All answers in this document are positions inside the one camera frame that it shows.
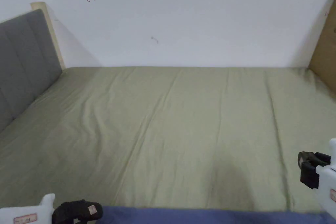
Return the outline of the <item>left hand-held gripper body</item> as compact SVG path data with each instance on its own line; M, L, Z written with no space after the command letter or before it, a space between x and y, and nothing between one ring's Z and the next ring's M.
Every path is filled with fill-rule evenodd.
M0 209L1 224L51 224L55 194L45 195L36 206Z

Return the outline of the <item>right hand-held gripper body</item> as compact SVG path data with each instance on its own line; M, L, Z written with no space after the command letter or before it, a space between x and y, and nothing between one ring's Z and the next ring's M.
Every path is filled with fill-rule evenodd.
M300 182L315 192L321 208L336 218L336 139L329 142L331 163L313 167L304 162L300 168Z

